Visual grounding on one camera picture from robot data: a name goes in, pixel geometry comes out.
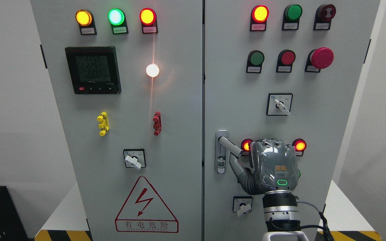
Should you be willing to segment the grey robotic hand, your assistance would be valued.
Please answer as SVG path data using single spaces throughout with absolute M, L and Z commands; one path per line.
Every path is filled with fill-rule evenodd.
M 298 166 L 294 146 L 277 139 L 251 143 L 253 173 L 231 154 L 229 164 L 242 189 L 248 195 L 273 190 L 294 190 L 298 185 Z

